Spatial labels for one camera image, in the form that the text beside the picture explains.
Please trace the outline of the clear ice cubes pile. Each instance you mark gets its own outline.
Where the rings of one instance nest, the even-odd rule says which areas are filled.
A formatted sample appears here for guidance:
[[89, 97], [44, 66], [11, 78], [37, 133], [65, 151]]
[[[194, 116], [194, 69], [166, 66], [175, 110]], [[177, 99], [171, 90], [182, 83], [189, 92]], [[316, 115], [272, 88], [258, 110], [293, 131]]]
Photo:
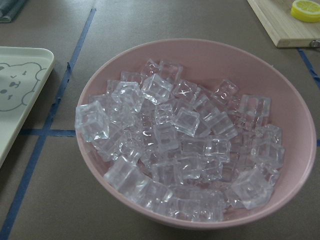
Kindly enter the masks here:
[[284, 164], [272, 100], [224, 79], [211, 91], [182, 65], [149, 59], [122, 71], [75, 109], [75, 129], [109, 164], [104, 180], [159, 215], [220, 222], [229, 209], [267, 204]]

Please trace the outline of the pink bowl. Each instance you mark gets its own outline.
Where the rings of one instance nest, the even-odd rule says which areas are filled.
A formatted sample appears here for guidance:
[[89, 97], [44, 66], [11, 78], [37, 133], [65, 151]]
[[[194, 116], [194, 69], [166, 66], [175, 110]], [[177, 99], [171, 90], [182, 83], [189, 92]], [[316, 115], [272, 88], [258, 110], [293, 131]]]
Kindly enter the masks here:
[[239, 48], [215, 41], [191, 38], [158, 40], [128, 49], [106, 62], [84, 87], [79, 105], [90, 95], [103, 93], [108, 79], [121, 71], [138, 71], [148, 60], [171, 60], [183, 66], [182, 78], [215, 89], [218, 80], [229, 79], [240, 94], [271, 98], [270, 120], [282, 128], [284, 165], [269, 202], [251, 210], [228, 209], [221, 222], [191, 222], [149, 211], [126, 199], [103, 178], [109, 168], [94, 147], [76, 134], [82, 157], [96, 180], [118, 201], [158, 223], [188, 230], [231, 228], [260, 220], [281, 209], [300, 191], [316, 158], [317, 136], [311, 113], [295, 87], [274, 67]]

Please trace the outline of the cream bear tray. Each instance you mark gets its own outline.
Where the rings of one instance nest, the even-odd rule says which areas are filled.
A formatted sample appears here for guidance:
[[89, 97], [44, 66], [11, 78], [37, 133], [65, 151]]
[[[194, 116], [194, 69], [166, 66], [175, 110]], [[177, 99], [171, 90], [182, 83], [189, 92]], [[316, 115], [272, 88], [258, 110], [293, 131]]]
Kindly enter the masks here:
[[2, 165], [54, 67], [45, 48], [0, 48], [0, 164]]

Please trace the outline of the wooden cutting board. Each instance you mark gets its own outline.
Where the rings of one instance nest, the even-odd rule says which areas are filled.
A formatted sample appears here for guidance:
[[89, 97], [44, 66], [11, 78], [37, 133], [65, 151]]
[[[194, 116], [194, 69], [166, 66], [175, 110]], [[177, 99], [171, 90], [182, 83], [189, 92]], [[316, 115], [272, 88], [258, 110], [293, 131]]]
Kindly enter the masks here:
[[320, 23], [291, 15], [292, 0], [248, 0], [260, 23], [278, 48], [319, 48]]

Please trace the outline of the half lemon slice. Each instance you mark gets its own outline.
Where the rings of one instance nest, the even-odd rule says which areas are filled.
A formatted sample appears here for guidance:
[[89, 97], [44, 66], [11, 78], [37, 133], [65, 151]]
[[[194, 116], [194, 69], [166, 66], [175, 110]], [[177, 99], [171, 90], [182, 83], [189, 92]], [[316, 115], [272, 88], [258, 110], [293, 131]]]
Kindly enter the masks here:
[[300, 21], [317, 23], [320, 21], [320, 4], [312, 0], [294, 0], [290, 14]]

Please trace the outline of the grey folded cloth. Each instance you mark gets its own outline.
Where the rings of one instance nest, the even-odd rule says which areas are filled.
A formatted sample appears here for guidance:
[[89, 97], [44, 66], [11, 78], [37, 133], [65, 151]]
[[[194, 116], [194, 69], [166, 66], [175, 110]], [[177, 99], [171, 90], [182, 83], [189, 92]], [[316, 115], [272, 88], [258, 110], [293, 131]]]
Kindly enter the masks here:
[[26, 0], [0, 0], [0, 22], [11, 23], [25, 3]]

